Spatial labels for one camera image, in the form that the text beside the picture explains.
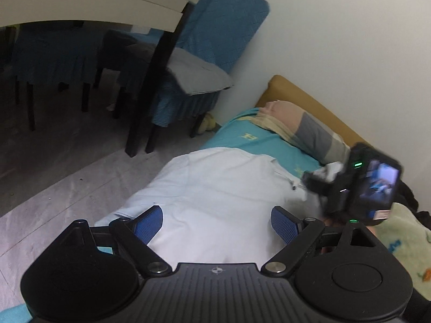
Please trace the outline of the striped grey beige pillow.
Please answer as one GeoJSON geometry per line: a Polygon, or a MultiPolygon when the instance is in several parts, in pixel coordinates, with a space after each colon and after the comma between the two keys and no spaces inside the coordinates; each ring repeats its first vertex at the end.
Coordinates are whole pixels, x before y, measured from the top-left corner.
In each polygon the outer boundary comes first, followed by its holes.
{"type": "Polygon", "coordinates": [[[350,148],[341,136],[292,102],[270,101],[248,120],[278,134],[322,165],[349,159],[350,148]]]}

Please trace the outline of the white shirt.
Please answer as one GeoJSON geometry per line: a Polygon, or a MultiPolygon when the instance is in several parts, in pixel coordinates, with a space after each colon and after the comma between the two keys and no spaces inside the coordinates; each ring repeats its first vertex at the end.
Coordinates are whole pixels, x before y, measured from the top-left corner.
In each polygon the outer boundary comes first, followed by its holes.
{"type": "Polygon", "coordinates": [[[210,148],[173,158],[144,189],[96,225],[134,219],[152,206],[163,213],[149,247],[173,268],[180,262],[258,266],[285,246],[270,214],[281,206],[299,219],[321,219],[318,196],[274,157],[210,148]]]}

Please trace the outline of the grey seat cushion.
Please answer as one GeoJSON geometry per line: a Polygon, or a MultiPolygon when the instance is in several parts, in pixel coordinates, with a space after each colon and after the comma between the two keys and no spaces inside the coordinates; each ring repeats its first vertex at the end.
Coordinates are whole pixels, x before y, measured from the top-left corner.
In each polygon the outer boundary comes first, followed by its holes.
{"type": "Polygon", "coordinates": [[[223,69],[178,47],[172,51],[166,68],[188,96],[218,92],[234,84],[223,69]]]}

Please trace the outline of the blue covered chair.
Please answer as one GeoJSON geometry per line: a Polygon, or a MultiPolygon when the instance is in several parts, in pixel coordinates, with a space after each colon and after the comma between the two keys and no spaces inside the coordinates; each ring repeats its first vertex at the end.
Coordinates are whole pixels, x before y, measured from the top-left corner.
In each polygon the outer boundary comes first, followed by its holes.
{"type": "MultiPolygon", "coordinates": [[[[270,6],[265,0],[199,0],[175,48],[215,64],[230,75],[269,12],[270,6]]],[[[104,36],[97,70],[120,73],[114,112],[129,126],[136,95],[147,89],[144,76],[162,34],[162,31],[142,35],[110,30],[104,36]]],[[[145,151],[153,152],[161,130],[180,120],[195,120],[191,131],[195,136],[204,116],[215,107],[221,91],[188,96],[166,68],[163,84],[144,124],[144,127],[150,126],[145,151]]]]}
{"type": "Polygon", "coordinates": [[[25,85],[29,130],[36,128],[37,85],[80,85],[81,110],[87,112],[103,33],[79,20],[23,23],[17,30],[12,76],[25,85]]]}

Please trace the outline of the tan bed headboard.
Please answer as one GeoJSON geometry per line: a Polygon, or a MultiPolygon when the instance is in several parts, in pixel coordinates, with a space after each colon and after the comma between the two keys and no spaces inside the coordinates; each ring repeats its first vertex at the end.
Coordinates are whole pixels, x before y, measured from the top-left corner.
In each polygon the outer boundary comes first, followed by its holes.
{"type": "Polygon", "coordinates": [[[306,112],[309,112],[336,132],[336,134],[340,135],[350,147],[353,147],[358,142],[366,143],[359,134],[347,126],[323,104],[278,74],[274,75],[268,82],[267,89],[260,96],[258,102],[256,102],[256,107],[264,107],[267,102],[276,100],[292,102],[306,112]]]}

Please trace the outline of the teal patterned bed sheet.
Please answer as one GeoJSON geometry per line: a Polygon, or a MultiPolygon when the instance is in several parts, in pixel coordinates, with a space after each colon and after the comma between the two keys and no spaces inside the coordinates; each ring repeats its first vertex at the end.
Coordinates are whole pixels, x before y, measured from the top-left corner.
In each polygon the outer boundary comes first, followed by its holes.
{"type": "MultiPolygon", "coordinates": [[[[253,155],[269,155],[294,177],[300,179],[303,172],[319,168],[319,162],[300,149],[285,142],[278,134],[262,129],[248,118],[253,114],[247,110],[225,124],[214,137],[206,142],[202,149],[234,148],[242,149],[253,155]]],[[[163,163],[160,156],[153,156],[149,161],[136,167],[135,182],[141,189],[147,187],[173,158],[163,163]]],[[[1,255],[1,292],[13,294],[8,304],[1,305],[2,322],[27,322],[29,312],[20,303],[19,284],[24,271],[42,253],[43,250],[65,229],[74,219],[87,219],[95,226],[96,222],[108,214],[122,208],[127,201],[121,201],[117,195],[104,197],[93,208],[86,208],[81,203],[62,212],[56,212],[36,230],[30,230],[27,237],[8,252],[1,255]]]]}

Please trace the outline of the white table with black legs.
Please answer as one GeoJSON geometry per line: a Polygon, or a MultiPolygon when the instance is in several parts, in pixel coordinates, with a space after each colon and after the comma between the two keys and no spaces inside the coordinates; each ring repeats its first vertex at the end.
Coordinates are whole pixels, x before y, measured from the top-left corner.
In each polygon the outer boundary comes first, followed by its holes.
{"type": "Polygon", "coordinates": [[[125,152],[134,157],[166,65],[175,44],[199,0],[1,0],[1,25],[53,20],[84,20],[137,25],[163,32],[131,109],[125,152]]]}

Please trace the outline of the light green fleece blanket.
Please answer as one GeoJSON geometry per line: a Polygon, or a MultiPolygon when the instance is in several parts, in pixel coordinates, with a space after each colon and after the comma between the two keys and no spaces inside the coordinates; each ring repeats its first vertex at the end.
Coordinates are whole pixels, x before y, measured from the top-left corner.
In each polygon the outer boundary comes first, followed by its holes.
{"type": "Polygon", "coordinates": [[[393,203],[389,218],[373,232],[407,270],[413,287],[430,300],[430,229],[406,206],[393,203]]]}

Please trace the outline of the black clothing pile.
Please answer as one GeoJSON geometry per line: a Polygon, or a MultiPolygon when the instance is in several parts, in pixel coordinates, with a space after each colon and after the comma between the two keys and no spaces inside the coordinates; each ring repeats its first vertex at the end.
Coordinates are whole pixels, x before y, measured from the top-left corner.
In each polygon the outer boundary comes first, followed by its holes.
{"type": "Polygon", "coordinates": [[[410,187],[408,187],[403,181],[399,182],[396,198],[394,200],[406,206],[420,223],[425,227],[430,228],[430,213],[419,210],[418,200],[415,198],[410,187]]]}

